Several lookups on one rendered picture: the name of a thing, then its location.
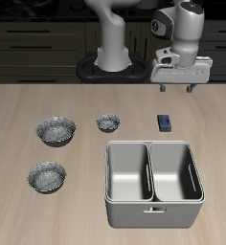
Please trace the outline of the small grey marbled bowl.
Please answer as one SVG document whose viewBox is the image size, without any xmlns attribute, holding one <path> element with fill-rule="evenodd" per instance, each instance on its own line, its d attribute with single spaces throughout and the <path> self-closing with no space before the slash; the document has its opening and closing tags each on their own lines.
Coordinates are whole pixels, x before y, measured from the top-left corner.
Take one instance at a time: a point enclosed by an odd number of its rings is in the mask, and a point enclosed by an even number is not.
<svg viewBox="0 0 226 245">
<path fill-rule="evenodd" d="M 118 128 L 120 119 L 116 115 L 103 114 L 96 119 L 96 124 L 100 131 L 112 133 Z"/>
</svg>

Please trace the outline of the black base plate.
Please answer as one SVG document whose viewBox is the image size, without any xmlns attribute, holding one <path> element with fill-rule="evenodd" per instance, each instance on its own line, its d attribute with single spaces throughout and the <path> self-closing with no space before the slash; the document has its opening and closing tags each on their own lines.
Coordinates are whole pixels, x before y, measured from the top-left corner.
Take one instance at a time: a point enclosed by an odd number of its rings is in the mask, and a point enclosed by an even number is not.
<svg viewBox="0 0 226 245">
<path fill-rule="evenodd" d="M 76 73 L 82 83 L 95 84 L 130 84 L 144 83 L 149 76 L 149 64 L 143 60 L 139 53 L 130 52 L 131 66 L 120 72 L 106 72 L 95 65 L 98 57 L 96 52 L 89 52 L 77 64 Z"/>
</svg>

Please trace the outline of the dark kitchen cupboards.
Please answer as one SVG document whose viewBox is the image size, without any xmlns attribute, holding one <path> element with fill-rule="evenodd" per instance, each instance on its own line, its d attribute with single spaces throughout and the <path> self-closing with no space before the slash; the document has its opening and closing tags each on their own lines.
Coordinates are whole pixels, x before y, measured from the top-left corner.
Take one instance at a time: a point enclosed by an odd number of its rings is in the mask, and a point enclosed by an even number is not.
<svg viewBox="0 0 226 245">
<path fill-rule="evenodd" d="M 152 15 L 173 0 L 114 7 L 124 45 L 149 64 L 170 45 L 150 31 Z M 100 19 L 85 0 L 0 0 L 0 83 L 79 83 L 77 64 L 102 45 Z M 226 82 L 226 21 L 205 18 L 199 56 L 213 60 L 208 82 Z"/>
</svg>

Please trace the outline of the dark blue cream cheese box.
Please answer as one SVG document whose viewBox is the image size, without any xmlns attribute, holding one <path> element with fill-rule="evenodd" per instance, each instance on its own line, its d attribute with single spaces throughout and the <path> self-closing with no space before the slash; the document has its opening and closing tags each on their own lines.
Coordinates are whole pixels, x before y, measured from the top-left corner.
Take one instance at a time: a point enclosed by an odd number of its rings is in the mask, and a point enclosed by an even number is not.
<svg viewBox="0 0 226 245">
<path fill-rule="evenodd" d="M 168 115 L 158 115 L 157 121 L 160 132 L 171 132 L 170 117 Z"/>
</svg>

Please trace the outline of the medium grey marbled bowl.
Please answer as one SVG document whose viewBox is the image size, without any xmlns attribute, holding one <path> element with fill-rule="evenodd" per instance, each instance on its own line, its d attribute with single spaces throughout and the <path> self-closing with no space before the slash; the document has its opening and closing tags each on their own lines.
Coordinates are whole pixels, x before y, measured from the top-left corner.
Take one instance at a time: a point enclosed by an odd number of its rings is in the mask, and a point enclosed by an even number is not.
<svg viewBox="0 0 226 245">
<path fill-rule="evenodd" d="M 43 162 L 31 169 L 28 184 L 36 192 L 51 194 L 58 191 L 67 176 L 65 168 L 57 162 Z"/>
</svg>

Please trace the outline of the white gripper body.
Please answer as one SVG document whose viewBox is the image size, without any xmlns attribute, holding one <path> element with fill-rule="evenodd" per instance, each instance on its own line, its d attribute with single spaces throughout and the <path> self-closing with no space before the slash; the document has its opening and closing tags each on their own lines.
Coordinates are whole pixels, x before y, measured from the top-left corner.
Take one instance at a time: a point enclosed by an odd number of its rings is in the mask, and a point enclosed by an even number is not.
<svg viewBox="0 0 226 245">
<path fill-rule="evenodd" d="M 149 80 L 153 83 L 206 83 L 210 78 L 213 60 L 208 56 L 198 56 L 193 66 L 188 69 L 174 65 L 151 62 Z"/>
</svg>

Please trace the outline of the white two-bin basket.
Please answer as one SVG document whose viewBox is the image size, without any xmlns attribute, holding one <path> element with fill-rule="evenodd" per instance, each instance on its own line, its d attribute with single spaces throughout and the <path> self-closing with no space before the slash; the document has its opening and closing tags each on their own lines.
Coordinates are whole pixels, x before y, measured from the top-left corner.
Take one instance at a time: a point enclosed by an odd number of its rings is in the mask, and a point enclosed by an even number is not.
<svg viewBox="0 0 226 245">
<path fill-rule="evenodd" d="M 205 200 L 184 141 L 112 141 L 105 146 L 104 200 L 113 228 L 189 228 Z"/>
</svg>

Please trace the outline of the large grey marbled bowl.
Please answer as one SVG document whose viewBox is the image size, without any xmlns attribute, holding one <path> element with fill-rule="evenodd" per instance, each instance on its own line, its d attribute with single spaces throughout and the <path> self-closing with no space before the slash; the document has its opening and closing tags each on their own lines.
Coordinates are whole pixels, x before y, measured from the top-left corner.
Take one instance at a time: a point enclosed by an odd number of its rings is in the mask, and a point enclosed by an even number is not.
<svg viewBox="0 0 226 245">
<path fill-rule="evenodd" d="M 51 147 L 62 147 L 71 142 L 76 124 L 67 117 L 54 116 L 42 121 L 35 130 L 36 136 Z"/>
</svg>

